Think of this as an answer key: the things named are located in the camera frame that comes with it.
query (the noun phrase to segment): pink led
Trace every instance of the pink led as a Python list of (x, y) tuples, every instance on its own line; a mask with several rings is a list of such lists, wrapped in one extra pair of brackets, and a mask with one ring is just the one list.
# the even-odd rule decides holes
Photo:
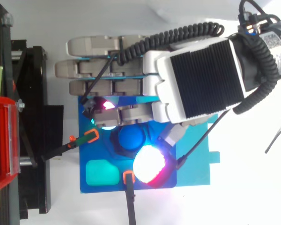
[(113, 103), (111, 103), (109, 101), (104, 102), (103, 106), (105, 107), (105, 109), (113, 109), (113, 108), (115, 108)]

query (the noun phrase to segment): white background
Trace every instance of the white background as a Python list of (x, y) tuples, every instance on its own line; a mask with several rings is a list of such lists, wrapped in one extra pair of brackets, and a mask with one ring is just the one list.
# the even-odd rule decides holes
[[(13, 39), (48, 52), (48, 102), (64, 105), (64, 143), (78, 135), (77, 100), (68, 80), (54, 77), (54, 63), (70, 58), (66, 42), (84, 35), (153, 34), (201, 22), (237, 30), (237, 0), (0, 0), (14, 16)], [(281, 17), (281, 0), (265, 7)], [(281, 225), (281, 136), (264, 150), (281, 124), (281, 82), (268, 99), (240, 116), (230, 112), (212, 131), (210, 151), (221, 163), (210, 168), (211, 185), (136, 191), (138, 225)], [(124, 192), (80, 194), (78, 150), (51, 160), (52, 209), (29, 211), (21, 225), (126, 225)]]

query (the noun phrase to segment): robotic arm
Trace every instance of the robotic arm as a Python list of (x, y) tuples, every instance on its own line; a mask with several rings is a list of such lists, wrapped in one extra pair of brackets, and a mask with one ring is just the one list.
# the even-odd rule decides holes
[[(260, 14), (246, 12), (245, 2)], [(229, 109), (241, 114), (281, 79), (281, 20), (253, 0), (241, 0), (239, 13), (238, 33), (229, 37), (219, 37), (222, 25), (205, 22), (149, 37), (74, 38), (67, 50), (80, 59), (58, 62), (56, 76), (76, 79), (70, 93), (82, 96), (83, 114), (98, 127), (170, 122), (157, 142), (171, 148), (189, 125)], [(157, 96), (159, 101), (104, 110), (97, 99), (106, 96)]]

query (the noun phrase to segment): glowing white light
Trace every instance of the glowing white light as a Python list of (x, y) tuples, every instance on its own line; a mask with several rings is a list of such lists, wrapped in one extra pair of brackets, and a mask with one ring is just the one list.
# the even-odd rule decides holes
[(113, 109), (113, 108), (115, 108), (113, 103), (111, 103), (109, 101), (104, 102), (103, 106), (105, 107), (105, 109)]
[(133, 173), (141, 182), (153, 180), (165, 166), (164, 156), (157, 148), (146, 145), (137, 153), (133, 162)]
[(103, 127), (103, 128), (101, 128), (102, 130), (112, 130), (112, 129), (114, 129), (114, 128), (116, 128), (116, 126), (114, 126), (114, 127)]

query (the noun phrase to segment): black cable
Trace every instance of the black cable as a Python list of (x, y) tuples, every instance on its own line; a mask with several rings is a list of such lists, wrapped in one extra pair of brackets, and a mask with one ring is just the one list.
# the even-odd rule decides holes
[(240, 33), (237, 33), (236, 36), (243, 38), (245, 45), (247, 45), (258, 62), (262, 75), (266, 77), (264, 83), (247, 96), (238, 106), (233, 108), (236, 114), (241, 114), (251, 109), (272, 92), (279, 80), (279, 70), (270, 50), (260, 37)]
[(88, 94), (91, 92), (92, 88), (97, 84), (99, 79), (102, 77), (107, 68), (111, 65), (112, 61), (117, 58), (117, 63), (119, 66), (128, 63), (129, 61), (142, 56), (147, 51), (155, 50), (157, 48), (168, 46), (169, 44), (180, 42), (183, 40), (201, 37), (201, 36), (212, 36), (218, 37), (222, 35), (225, 31), (223, 25), (217, 22), (204, 22), (194, 25), (179, 27), (178, 29), (169, 30), (164, 33), (155, 34), (150, 37), (146, 37), (130, 47), (120, 51), (119, 53), (113, 54), (105, 66), (100, 71), (99, 75), (95, 78), (92, 84), (85, 91), (84, 95), (81, 97), (80, 103), (85, 104), (88, 100)]
[(281, 19), (274, 14), (267, 14), (267, 15), (265, 15), (265, 17), (269, 18), (269, 19), (274, 19), (276, 22), (281, 22)]
[(206, 131), (206, 133), (195, 143), (195, 145), (182, 157), (177, 160), (177, 169), (180, 169), (181, 166), (186, 162), (187, 157), (192, 154), (193, 151), (202, 143), (202, 141), (208, 136), (212, 129), (220, 122), (220, 120), (229, 112), (229, 110), (223, 112), (219, 118), (213, 123), (213, 125)]
[(268, 153), (268, 151), (270, 150), (270, 148), (272, 147), (272, 145), (274, 144), (274, 142), (276, 141), (276, 139), (279, 137), (280, 134), (281, 134), (281, 130), (276, 134), (276, 136), (273, 138), (272, 142), (270, 143), (270, 145), (266, 149), (266, 151), (265, 151), (266, 154)]
[(112, 61), (114, 60), (114, 58), (117, 56), (117, 53), (113, 54), (106, 62), (106, 64), (104, 65), (104, 67), (102, 68), (102, 70), (99, 72), (98, 76), (94, 79), (94, 81), (92, 82), (92, 84), (88, 87), (88, 89), (85, 91), (84, 95), (81, 97), (80, 99), (80, 103), (81, 104), (85, 104), (88, 100), (88, 94), (91, 92), (91, 90), (93, 89), (93, 87), (98, 83), (98, 81), (100, 80), (100, 78), (102, 77), (102, 75), (104, 74), (104, 72), (107, 70), (107, 68), (111, 65)]
[[(239, 13), (241, 15), (244, 15), (244, 4), (248, 2), (251, 5), (254, 6), (254, 8), (256, 8), (261, 14), (266, 14), (265, 11), (254, 1), (254, 0), (241, 0), (239, 3)], [(271, 21), (270, 18), (267, 18), (267, 22), (269, 24), (273, 24), (273, 22)]]

